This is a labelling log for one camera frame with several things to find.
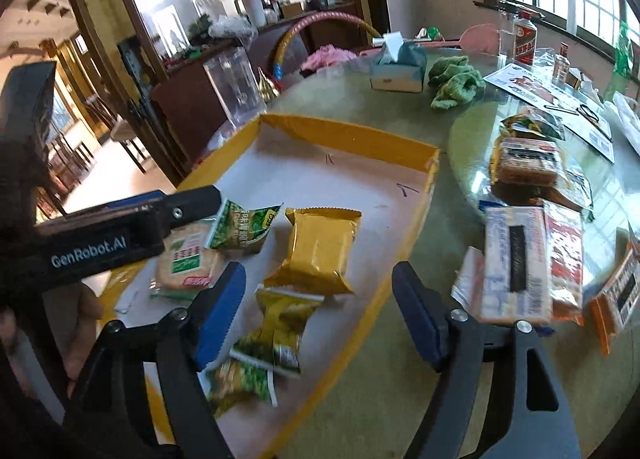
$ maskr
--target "screw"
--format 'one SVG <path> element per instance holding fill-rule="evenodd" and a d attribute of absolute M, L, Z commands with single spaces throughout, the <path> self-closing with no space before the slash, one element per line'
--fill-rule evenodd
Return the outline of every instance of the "screw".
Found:
<path fill-rule="evenodd" d="M 453 311 L 451 311 L 451 318 L 456 322 L 466 322 L 469 320 L 469 315 L 464 309 L 453 309 Z"/>
<path fill-rule="evenodd" d="M 111 320 L 110 322 L 107 322 L 107 324 L 104 326 L 104 328 L 107 329 L 107 331 L 109 331 L 112 334 L 117 333 L 123 327 L 124 327 L 124 324 L 120 320 Z"/>
<path fill-rule="evenodd" d="M 170 315 L 174 320 L 181 322 L 188 317 L 189 313 L 184 307 L 176 307 L 173 311 L 170 312 Z"/>
<path fill-rule="evenodd" d="M 531 330 L 533 329 L 533 327 L 531 327 L 531 324 L 529 322 L 527 322 L 526 320 L 520 320 L 517 324 L 516 324 L 516 329 L 518 331 L 520 331 L 521 333 L 530 333 Z"/>

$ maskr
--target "white plastic bag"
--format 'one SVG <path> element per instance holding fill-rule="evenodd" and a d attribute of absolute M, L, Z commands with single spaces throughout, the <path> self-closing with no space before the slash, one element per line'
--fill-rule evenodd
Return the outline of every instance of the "white plastic bag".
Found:
<path fill-rule="evenodd" d="M 220 19 L 209 26 L 209 36 L 212 38 L 238 37 L 245 51 L 258 36 L 258 30 L 249 23 L 245 16 L 221 16 Z"/>
<path fill-rule="evenodd" d="M 636 113 L 631 110 L 631 107 L 626 102 L 625 96 L 616 92 L 613 96 L 613 106 L 610 102 L 605 103 L 605 107 L 610 110 L 615 110 L 617 116 L 620 118 L 622 124 L 622 131 L 625 133 L 626 139 L 629 140 L 631 146 L 640 155 L 640 120 Z"/>

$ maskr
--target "ceiling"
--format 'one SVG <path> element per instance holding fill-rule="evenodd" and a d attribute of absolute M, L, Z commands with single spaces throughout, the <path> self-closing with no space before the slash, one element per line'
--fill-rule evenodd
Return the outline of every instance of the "ceiling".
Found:
<path fill-rule="evenodd" d="M 37 47 L 45 38 L 69 38 L 78 30 L 70 8 L 68 0 L 13 0 L 0 16 L 0 52 L 14 41 Z"/>

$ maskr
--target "green bottle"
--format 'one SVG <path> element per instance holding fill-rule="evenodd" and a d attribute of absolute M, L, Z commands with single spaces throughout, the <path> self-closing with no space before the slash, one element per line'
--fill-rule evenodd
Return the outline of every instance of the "green bottle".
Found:
<path fill-rule="evenodd" d="M 616 44 L 616 60 L 613 65 L 613 74 L 607 90 L 604 92 L 604 101 L 612 102 L 616 92 L 626 93 L 631 80 L 631 69 L 634 64 L 634 56 L 631 48 L 631 40 L 628 36 L 628 25 L 620 22 L 620 34 Z"/>

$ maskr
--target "pink cloth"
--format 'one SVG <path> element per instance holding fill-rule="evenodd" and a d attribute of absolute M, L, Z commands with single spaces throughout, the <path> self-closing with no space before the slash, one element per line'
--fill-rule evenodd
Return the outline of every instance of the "pink cloth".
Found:
<path fill-rule="evenodd" d="M 315 53 L 309 56 L 300 66 L 303 71 L 317 71 L 322 67 L 340 65 L 341 63 L 353 60 L 356 57 L 351 51 L 338 49 L 337 47 L 323 45 Z"/>

